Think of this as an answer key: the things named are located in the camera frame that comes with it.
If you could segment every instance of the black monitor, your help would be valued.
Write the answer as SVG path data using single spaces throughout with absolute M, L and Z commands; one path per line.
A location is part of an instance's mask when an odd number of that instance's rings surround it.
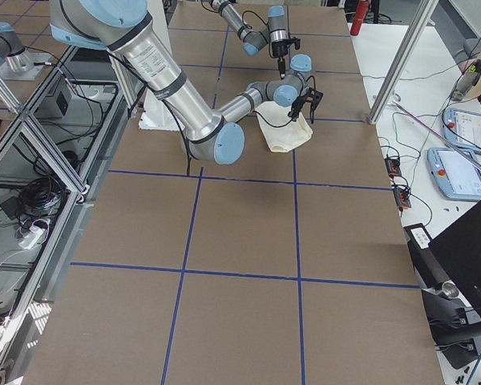
M 449 278 L 481 316 L 481 201 L 429 246 Z

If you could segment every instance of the blue cable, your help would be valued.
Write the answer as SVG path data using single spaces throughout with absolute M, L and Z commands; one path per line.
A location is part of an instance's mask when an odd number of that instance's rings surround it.
M 475 373 L 476 369 L 478 368 L 479 363 L 481 363 L 481 354 L 479 355 L 477 361 L 475 362 L 474 369 L 472 369 L 472 371 L 471 371 L 471 375 L 468 377 L 467 385 L 471 384 L 472 377 L 474 377 L 474 373 Z

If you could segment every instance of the white table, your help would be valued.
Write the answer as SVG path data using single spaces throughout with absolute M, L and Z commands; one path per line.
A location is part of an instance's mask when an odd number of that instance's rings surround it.
M 386 75 L 398 46 L 406 33 L 406 28 L 406 26 L 382 26 L 373 24 L 364 24 L 362 26 L 360 35 L 352 38 L 362 75 L 373 77 L 383 77 Z M 401 96 L 401 104 L 415 115 L 436 115 L 445 107 L 444 103 L 446 102 L 447 96 L 450 94 L 456 79 L 460 76 L 460 71 L 458 67 L 455 66 L 455 61 L 443 44 L 436 29 L 432 26 L 427 27 L 406 65 L 406 69 L 402 73 L 401 78 L 412 79 L 416 77 L 426 77 L 435 72 L 444 71 L 451 66 L 454 67 L 429 79 L 399 81 L 395 91 Z M 364 78 L 367 98 L 371 105 L 374 100 L 374 95 L 377 95 L 382 82 L 383 79 Z M 481 105 L 477 100 L 454 104 L 453 107 L 481 112 Z M 417 152 L 402 146 L 397 143 L 395 139 L 392 115 L 397 111 L 398 109 L 396 107 L 388 107 L 384 111 L 382 118 L 377 124 L 378 135 L 387 138 L 390 141 L 390 145 L 399 150 L 401 156 L 417 156 Z M 437 132 L 442 132 L 440 118 L 436 119 L 434 117 L 424 116 L 421 119 Z M 399 140 L 404 144 L 420 149 L 427 137 L 427 130 L 404 115 L 395 115 L 395 121 Z M 380 141 L 382 145 L 386 144 L 384 139 Z M 433 219 L 427 229 L 432 237 L 436 237 L 447 226 L 470 209 L 475 202 L 449 201 L 444 198 L 426 166 L 426 150 L 431 147 L 445 147 L 445 145 L 439 139 L 429 135 L 423 146 L 420 160 L 418 161 L 414 183 L 412 185 L 412 193 L 422 198 L 431 207 Z M 386 154 L 386 148 L 382 150 L 383 154 Z M 402 174 L 410 183 L 412 181 L 414 165 L 415 160 L 407 157 L 402 159 Z M 411 204 L 412 208 L 405 210 L 402 215 L 402 225 L 412 225 L 419 222 L 427 223 L 430 217 L 428 208 L 413 197 L 411 197 Z M 439 361 L 442 366 L 446 384 L 454 384 L 459 375 L 465 375 L 463 368 L 459 371 L 454 370 L 441 353 L 439 354 Z M 477 384 L 478 381 L 481 381 L 481 364 L 475 377 L 472 379 L 472 384 Z

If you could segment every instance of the sticker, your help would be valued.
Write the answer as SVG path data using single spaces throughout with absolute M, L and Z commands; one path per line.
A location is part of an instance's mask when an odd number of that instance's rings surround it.
M 155 78 L 168 66 L 160 51 L 154 46 L 147 47 L 129 60 L 135 64 L 135 68 L 143 77 Z
M 412 229 L 411 235 L 414 236 L 421 249 L 427 249 L 428 247 L 430 247 L 430 238 L 427 236 L 426 232 L 422 227 Z

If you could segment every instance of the red cylinder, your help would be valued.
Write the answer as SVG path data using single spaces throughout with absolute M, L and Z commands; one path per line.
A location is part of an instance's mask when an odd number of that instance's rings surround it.
M 354 15 L 353 25 L 351 26 L 351 35 L 358 36 L 360 28 L 362 28 L 363 21 L 367 16 L 367 11 L 369 9 L 368 0 L 360 0 L 358 6 L 356 7 L 356 14 Z

